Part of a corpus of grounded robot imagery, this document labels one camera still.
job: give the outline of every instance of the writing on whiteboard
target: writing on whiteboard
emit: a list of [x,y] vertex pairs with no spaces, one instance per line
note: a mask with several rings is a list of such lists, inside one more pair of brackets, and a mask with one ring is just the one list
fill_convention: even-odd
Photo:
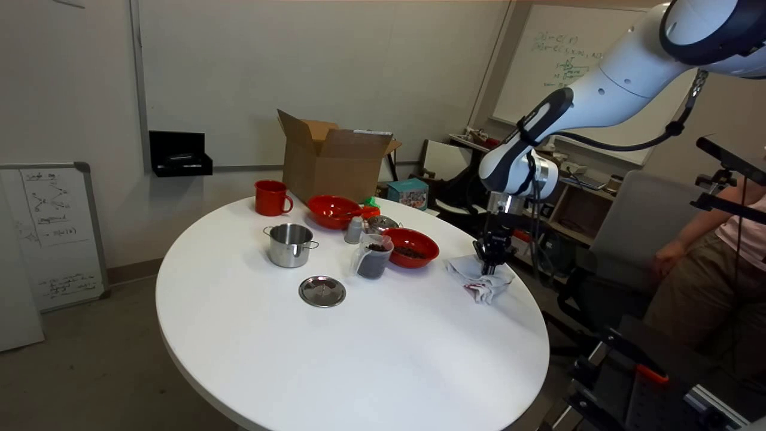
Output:
[[548,70],[548,77],[543,77],[545,92],[572,83],[574,80],[584,77],[588,70],[593,70],[600,60],[600,50],[586,48],[580,37],[559,34],[559,32],[535,34],[531,50],[559,58],[554,70]]
[[98,275],[97,274],[67,274],[58,278],[42,278],[36,282],[39,302],[46,305],[69,305],[80,298],[98,294]]
[[28,171],[21,178],[27,209],[43,247],[80,241],[77,195],[61,173]]

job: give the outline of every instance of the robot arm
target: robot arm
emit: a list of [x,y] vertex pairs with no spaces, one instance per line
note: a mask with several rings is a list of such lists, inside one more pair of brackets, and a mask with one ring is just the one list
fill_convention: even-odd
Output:
[[766,77],[766,0],[675,0],[650,9],[640,29],[572,87],[545,95],[517,132],[483,156],[478,178],[492,192],[548,196],[559,167],[537,156],[562,130],[611,128],[650,106],[677,75],[700,68]]

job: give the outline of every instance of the bowl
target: bowl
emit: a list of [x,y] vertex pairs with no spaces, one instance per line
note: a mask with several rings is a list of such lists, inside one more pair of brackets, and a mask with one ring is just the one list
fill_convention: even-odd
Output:
[[390,227],[384,233],[393,241],[390,262],[403,269],[421,269],[438,257],[438,245],[407,227]]
[[353,198],[318,195],[310,198],[310,215],[328,230],[346,230],[354,215],[359,215],[359,203]]

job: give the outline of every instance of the red mug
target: red mug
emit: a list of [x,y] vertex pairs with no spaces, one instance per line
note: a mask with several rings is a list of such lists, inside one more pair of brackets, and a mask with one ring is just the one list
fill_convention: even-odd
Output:
[[257,214],[282,215],[293,210],[284,183],[261,180],[257,183]]

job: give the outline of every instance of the stainless steel container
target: stainless steel container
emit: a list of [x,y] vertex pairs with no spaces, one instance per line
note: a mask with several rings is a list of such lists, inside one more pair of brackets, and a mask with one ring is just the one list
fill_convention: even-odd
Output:
[[282,269],[298,269],[310,262],[310,248],[317,248],[314,233],[298,222],[282,222],[265,230],[271,236],[269,258]]

